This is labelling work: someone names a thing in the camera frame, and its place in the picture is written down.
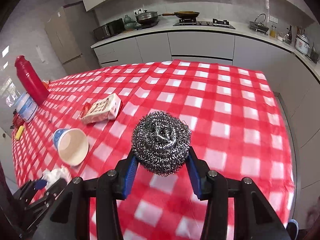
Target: paper cup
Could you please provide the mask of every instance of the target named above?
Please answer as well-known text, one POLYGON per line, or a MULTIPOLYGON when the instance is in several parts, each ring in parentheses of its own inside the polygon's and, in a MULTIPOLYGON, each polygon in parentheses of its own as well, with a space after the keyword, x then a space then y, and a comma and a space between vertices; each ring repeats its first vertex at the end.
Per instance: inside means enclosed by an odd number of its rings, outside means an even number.
POLYGON ((78 128, 57 129, 53 133, 52 141, 60 159, 71 166, 79 165, 88 153, 87 136, 78 128))

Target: white cloth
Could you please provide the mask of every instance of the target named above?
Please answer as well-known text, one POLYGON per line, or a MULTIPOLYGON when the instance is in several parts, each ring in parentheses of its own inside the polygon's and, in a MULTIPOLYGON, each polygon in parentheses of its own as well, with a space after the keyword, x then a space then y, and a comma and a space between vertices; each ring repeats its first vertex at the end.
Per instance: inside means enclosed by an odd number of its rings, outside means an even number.
POLYGON ((67 183, 71 181, 70 172, 65 166, 61 166, 61 168, 53 169, 52 171, 49 171, 48 169, 46 169, 42 173, 42 175, 43 175, 42 179, 47 181, 47 185, 45 186, 46 190, 49 187, 51 187, 60 178, 65 179, 67 183))

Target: microwave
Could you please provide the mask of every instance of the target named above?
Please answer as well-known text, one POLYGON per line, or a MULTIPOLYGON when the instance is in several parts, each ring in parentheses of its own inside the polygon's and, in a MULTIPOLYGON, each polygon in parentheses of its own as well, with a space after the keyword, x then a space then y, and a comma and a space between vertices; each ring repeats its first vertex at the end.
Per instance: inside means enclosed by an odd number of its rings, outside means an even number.
POLYGON ((93 30, 94 36, 97 41, 102 41, 104 39, 115 36, 124 31, 124 23, 120 18, 118 20, 109 22, 105 25, 100 26, 93 30))

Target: yellow sponge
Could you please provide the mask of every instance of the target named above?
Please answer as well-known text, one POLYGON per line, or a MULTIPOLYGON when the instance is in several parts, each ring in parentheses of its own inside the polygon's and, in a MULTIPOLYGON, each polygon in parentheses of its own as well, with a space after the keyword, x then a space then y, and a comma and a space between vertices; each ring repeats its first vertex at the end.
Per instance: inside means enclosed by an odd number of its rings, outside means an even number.
POLYGON ((19 129, 18 129, 18 131, 17 131, 17 134, 16 134, 16 137, 15 137, 15 139, 16 139, 17 141, 20 140, 20 137, 21 137, 21 135, 22 135, 23 130, 24 130, 24 126, 22 125, 22 126, 19 127, 19 129))

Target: screw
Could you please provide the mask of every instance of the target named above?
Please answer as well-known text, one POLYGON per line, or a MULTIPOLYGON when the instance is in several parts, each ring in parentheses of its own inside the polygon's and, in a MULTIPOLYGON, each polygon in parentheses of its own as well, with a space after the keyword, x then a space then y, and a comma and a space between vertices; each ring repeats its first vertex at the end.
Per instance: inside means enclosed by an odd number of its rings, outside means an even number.
POLYGON ((107 174, 108 174, 108 176, 113 177, 113 176, 115 176, 117 174, 117 171, 110 170, 110 171, 107 172, 107 174))
POLYGON ((218 175, 218 173, 216 171, 211 170, 211 171, 208 171, 208 175, 210 177, 216 177, 218 175))
POLYGON ((78 184, 78 183, 80 183, 80 181, 81 181, 81 178, 80 178, 80 177, 75 177, 75 178, 72 180, 72 182, 73 182, 74 184, 78 184))
POLYGON ((250 179, 248 177, 244 178, 243 181, 244 181, 245 184, 251 184, 252 183, 252 179, 250 179))

